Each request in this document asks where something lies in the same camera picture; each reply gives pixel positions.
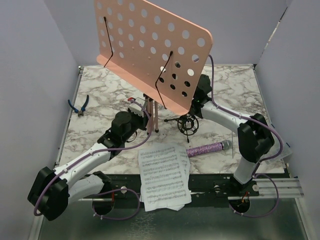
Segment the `pink music stand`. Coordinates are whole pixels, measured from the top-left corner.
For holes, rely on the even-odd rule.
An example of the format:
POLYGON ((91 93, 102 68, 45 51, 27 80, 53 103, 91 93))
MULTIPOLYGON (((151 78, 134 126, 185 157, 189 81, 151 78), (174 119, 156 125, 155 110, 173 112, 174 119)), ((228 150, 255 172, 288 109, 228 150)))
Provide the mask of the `pink music stand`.
POLYGON ((189 112, 214 40, 146 0, 96 0, 97 62, 176 115, 189 112))

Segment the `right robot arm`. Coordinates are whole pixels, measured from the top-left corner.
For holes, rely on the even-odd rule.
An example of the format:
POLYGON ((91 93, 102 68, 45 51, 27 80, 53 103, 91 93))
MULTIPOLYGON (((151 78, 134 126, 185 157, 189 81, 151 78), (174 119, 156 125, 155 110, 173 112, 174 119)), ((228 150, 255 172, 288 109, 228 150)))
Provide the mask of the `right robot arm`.
POLYGON ((201 119, 215 122, 237 135, 241 159, 233 174, 229 189, 240 196, 248 189, 248 182, 258 166, 261 157, 275 144, 270 127, 263 115, 241 115, 229 108, 214 105, 208 96, 212 91, 208 75, 199 78, 189 113, 201 119))

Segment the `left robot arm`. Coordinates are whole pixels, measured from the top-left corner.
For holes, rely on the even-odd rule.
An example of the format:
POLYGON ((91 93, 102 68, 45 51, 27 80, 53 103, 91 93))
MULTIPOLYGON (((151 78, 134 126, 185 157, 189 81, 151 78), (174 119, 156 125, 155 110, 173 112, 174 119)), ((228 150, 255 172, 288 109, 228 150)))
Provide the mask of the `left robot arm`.
POLYGON ((137 130, 146 130, 150 119, 151 114, 147 111, 141 115, 131 110, 120 111, 111 122, 110 129, 85 153, 54 169, 42 168, 27 196, 34 207, 33 214, 53 221, 72 201, 93 194, 106 197, 111 190, 110 184, 97 174, 89 177, 85 175, 120 152, 128 150, 125 146, 128 139, 137 130))

